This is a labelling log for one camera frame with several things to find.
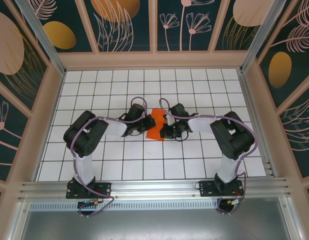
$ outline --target orange object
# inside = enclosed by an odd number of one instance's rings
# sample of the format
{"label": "orange object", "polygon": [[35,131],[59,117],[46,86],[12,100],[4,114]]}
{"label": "orange object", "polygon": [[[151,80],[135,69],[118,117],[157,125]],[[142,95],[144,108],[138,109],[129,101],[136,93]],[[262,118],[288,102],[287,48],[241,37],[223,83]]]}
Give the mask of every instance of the orange object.
{"label": "orange object", "polygon": [[160,130],[163,128],[164,124],[167,123],[167,121],[164,118],[164,115],[166,113],[162,109],[152,109],[151,116],[155,120],[156,126],[148,130],[146,134],[147,139],[154,139],[158,141],[164,141],[164,138],[160,137]]}

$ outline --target leaf illustration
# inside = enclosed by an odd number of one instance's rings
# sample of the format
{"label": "leaf illustration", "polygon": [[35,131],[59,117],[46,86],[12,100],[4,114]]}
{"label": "leaf illustration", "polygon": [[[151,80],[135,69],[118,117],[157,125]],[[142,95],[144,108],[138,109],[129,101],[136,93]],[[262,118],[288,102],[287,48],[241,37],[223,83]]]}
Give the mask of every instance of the leaf illustration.
{"label": "leaf illustration", "polygon": [[294,151],[309,150],[309,99],[284,111],[281,121],[291,148]]}
{"label": "leaf illustration", "polygon": [[309,48],[309,26],[296,26],[292,29],[286,40],[276,42],[270,47],[282,43],[286,43],[289,52],[305,53],[305,50]]}
{"label": "leaf illustration", "polygon": [[134,42],[134,29],[129,13],[122,9],[116,2],[116,8],[109,0],[104,0],[103,4],[95,1],[98,11],[103,17],[94,17],[99,26],[97,44],[102,52],[130,51]]}
{"label": "leaf illustration", "polygon": [[48,20],[57,9],[56,0],[29,0],[38,19]]}
{"label": "leaf illustration", "polygon": [[302,0],[298,14],[296,15],[296,20],[304,27],[309,25],[309,0]]}

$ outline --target black grid line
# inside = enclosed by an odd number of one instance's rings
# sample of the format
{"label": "black grid line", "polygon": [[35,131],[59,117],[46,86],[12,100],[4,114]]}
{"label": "black grid line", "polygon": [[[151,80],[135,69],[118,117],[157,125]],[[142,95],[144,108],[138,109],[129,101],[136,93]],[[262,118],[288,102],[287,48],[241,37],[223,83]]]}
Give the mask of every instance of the black grid line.
{"label": "black grid line", "polygon": [[[128,89],[129,89],[129,72],[130,70],[128,70],[128,76],[127,76],[127,84],[126,84],[126,98],[125,98],[125,112],[127,113],[128,111],[128,108],[127,108],[127,105],[128,105]],[[122,153],[122,169],[121,169],[121,180],[124,179],[124,161],[125,161],[125,142],[126,142],[126,138],[124,137],[123,138],[123,153]]]}
{"label": "black grid line", "polygon": [[[79,81],[79,86],[80,86],[80,83],[81,83],[81,78],[82,78],[82,76],[83,76],[83,72],[81,72],[80,81]],[[75,101],[74,101],[73,112],[72,112],[72,118],[74,117],[74,113],[75,113],[77,97],[75,98]],[[62,170],[63,170],[64,160],[65,160],[65,155],[66,155],[66,150],[67,150],[67,146],[65,147],[64,152],[63,152],[62,163],[61,163],[61,168],[60,168],[60,173],[59,173],[58,181],[60,181],[61,172],[62,172]]]}
{"label": "black grid line", "polygon": [[[143,74],[143,99],[145,99],[145,70],[142,72]],[[145,133],[142,133],[142,180],[145,179]]]}
{"label": "black grid line", "polygon": [[[174,77],[175,77],[175,87],[176,87],[176,99],[177,102],[179,103],[179,96],[178,96],[178,85],[177,85],[177,73],[176,70],[174,70]],[[181,149],[182,149],[182,161],[183,161],[183,173],[184,173],[184,178],[186,179],[186,165],[185,165],[185,154],[184,154],[184,144],[183,141],[181,142]]]}
{"label": "black grid line", "polygon": [[[208,79],[208,75],[207,75],[207,70],[205,70],[205,74],[206,74],[206,79]],[[195,87],[194,87],[194,81],[192,81],[192,88],[193,88],[193,92],[195,92]],[[197,109],[197,100],[196,100],[196,95],[194,95],[194,104],[195,104],[195,111],[198,112],[198,109]],[[205,178],[207,178],[207,172],[206,172],[206,164],[205,164],[205,159],[203,158],[204,157],[204,149],[203,149],[203,142],[202,142],[202,138],[201,138],[201,133],[199,132],[199,138],[200,138],[200,145],[201,145],[201,152],[202,152],[202,160],[203,160],[203,167],[204,167],[204,175],[205,175]]]}
{"label": "black grid line", "polygon": [[[112,76],[111,76],[111,86],[110,86],[110,93],[111,93],[111,89],[113,86],[113,78],[114,78],[114,71],[112,71]],[[109,110],[110,110],[110,98],[109,98],[109,104],[108,104],[108,114],[107,117],[109,117]],[[105,161],[105,151],[106,151],[106,136],[104,136],[104,145],[103,145],[103,156],[102,156],[102,166],[101,166],[101,175],[100,175],[100,180],[103,179],[103,171],[104,171],[104,161]]]}
{"label": "black grid line", "polygon": [[[249,159],[249,158],[260,158],[261,156],[247,156],[245,157],[245,159]],[[164,160],[181,160],[182,158],[165,158]],[[222,159],[221,156],[214,156],[214,157],[185,157],[185,160],[187,159]],[[142,159],[125,159],[124,161],[141,161]],[[162,158],[154,158],[154,159],[144,159],[144,161],[162,161]],[[64,162],[72,162],[73,160],[64,160]],[[102,159],[95,159],[92,160],[92,162],[100,162],[102,161]],[[112,161],[122,161],[121,159],[104,159],[103,161],[108,161],[108,162],[112,162]],[[54,163],[54,162],[61,162],[60,160],[49,160],[49,161],[45,161],[45,163]]]}
{"label": "black grid line", "polygon": [[[159,89],[160,89],[160,98],[162,98],[162,93],[161,93],[161,72],[160,72],[160,70],[159,70]],[[165,179],[165,149],[164,149],[164,141],[162,141],[162,171],[163,171],[163,179]]]}

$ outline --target metal plate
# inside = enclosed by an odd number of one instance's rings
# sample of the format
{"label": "metal plate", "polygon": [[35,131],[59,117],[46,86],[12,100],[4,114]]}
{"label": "metal plate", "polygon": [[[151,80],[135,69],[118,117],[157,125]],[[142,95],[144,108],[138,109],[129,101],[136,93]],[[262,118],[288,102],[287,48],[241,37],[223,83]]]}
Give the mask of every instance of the metal plate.
{"label": "metal plate", "polygon": [[[65,195],[66,199],[97,199],[98,195],[91,193],[87,195],[86,192],[76,191],[76,184],[69,183],[68,189]],[[96,182],[94,185],[94,191],[100,192],[101,194],[110,196],[111,194],[111,183],[110,182]]]}
{"label": "metal plate", "polygon": [[199,190],[201,197],[229,197],[236,196],[236,192],[234,189],[240,194],[244,194],[243,184],[240,180],[235,180],[231,182],[231,185],[224,191],[224,193],[220,193],[219,190],[215,186],[215,181],[200,181],[199,182]]}

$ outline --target grid tile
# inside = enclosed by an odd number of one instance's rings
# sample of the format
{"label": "grid tile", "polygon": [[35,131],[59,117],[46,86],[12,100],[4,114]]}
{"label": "grid tile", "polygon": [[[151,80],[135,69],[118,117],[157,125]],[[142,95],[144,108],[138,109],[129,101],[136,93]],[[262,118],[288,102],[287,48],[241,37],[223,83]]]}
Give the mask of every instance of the grid tile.
{"label": "grid tile", "polygon": [[[238,77],[229,69],[140,69],[69,71],[40,163],[39,181],[68,181],[73,156],[63,141],[64,132],[85,110],[96,116],[117,118],[126,113],[134,97],[144,97],[148,114],[159,108],[160,97],[171,107],[185,106],[189,114],[224,115],[235,111],[252,128]],[[134,103],[143,105],[141,99]],[[122,138],[104,135],[92,154],[97,180],[160,180],[213,178],[222,153],[215,136],[193,132],[187,140],[164,142],[147,133]],[[238,173],[262,177],[265,170],[259,149],[246,157]]]}
{"label": "grid tile", "polygon": [[193,81],[208,80],[205,69],[191,69],[191,76]]}
{"label": "grid tile", "polygon": [[78,88],[79,83],[65,83],[61,91],[61,96],[76,96]]}
{"label": "grid tile", "polygon": [[144,180],[164,179],[164,161],[158,159],[144,160],[143,179]]}
{"label": "grid tile", "polygon": [[144,70],[129,70],[128,81],[129,82],[143,82],[144,81]]}
{"label": "grid tile", "polygon": [[94,95],[110,95],[111,82],[97,82],[95,84]]}
{"label": "grid tile", "polygon": [[82,71],[67,71],[64,79],[65,83],[79,83]]}
{"label": "grid tile", "polygon": [[97,80],[98,71],[83,71],[81,75],[81,83],[93,83]]}
{"label": "grid tile", "polygon": [[239,81],[224,81],[227,93],[242,93]]}
{"label": "grid tile", "polygon": [[53,125],[54,126],[70,125],[73,114],[74,114],[73,110],[57,110],[55,112]]}
{"label": "grid tile", "polygon": [[82,96],[82,95],[92,96],[92,95],[94,95],[95,85],[96,84],[92,83],[92,82],[80,83],[78,96]]}
{"label": "grid tile", "polygon": [[149,69],[144,70],[144,81],[160,81],[160,70]]}
{"label": "grid tile", "polygon": [[144,94],[144,82],[129,82],[128,94]]}
{"label": "grid tile", "polygon": [[186,179],[204,179],[206,177],[204,160],[185,159],[184,170]]}
{"label": "grid tile", "polygon": [[221,166],[222,158],[205,158],[204,159],[204,165],[205,167],[205,174],[206,177],[214,178],[215,174],[217,173],[218,169]]}
{"label": "grid tile", "polygon": [[178,88],[178,94],[193,94],[194,93],[192,81],[177,81],[176,84]]}
{"label": "grid tile", "polygon": [[101,180],[122,180],[123,161],[103,161]]}
{"label": "grid tile", "polygon": [[165,159],[164,179],[184,179],[185,167],[182,159]]}
{"label": "grid tile", "polygon": [[113,79],[113,71],[112,70],[103,70],[98,71],[96,81],[97,83],[100,82],[111,82]]}
{"label": "grid tile", "polygon": [[61,96],[57,110],[73,110],[76,103],[76,96]]}
{"label": "grid tile", "polygon": [[162,81],[160,83],[160,89],[162,94],[176,94],[177,85],[175,81]]}
{"label": "grid tile", "polygon": [[175,81],[176,72],[174,69],[161,69],[160,70],[160,80],[161,81]]}
{"label": "grid tile", "polygon": [[122,180],[142,180],[142,179],[143,179],[142,160],[123,161]]}
{"label": "grid tile", "polygon": [[113,82],[127,82],[128,70],[114,70],[112,75]]}
{"label": "grid tile", "polygon": [[224,80],[238,80],[236,69],[222,69],[222,75]]}
{"label": "grid tile", "polygon": [[75,110],[90,110],[94,96],[78,96],[75,101]]}
{"label": "grid tile", "polygon": [[208,76],[208,80],[223,80],[223,74],[221,69],[207,69],[206,74]]}
{"label": "grid tile", "polygon": [[176,69],[175,70],[177,81],[191,81],[191,71],[190,69]]}
{"label": "grid tile", "polygon": [[195,94],[208,94],[210,88],[208,81],[193,81],[193,90]]}

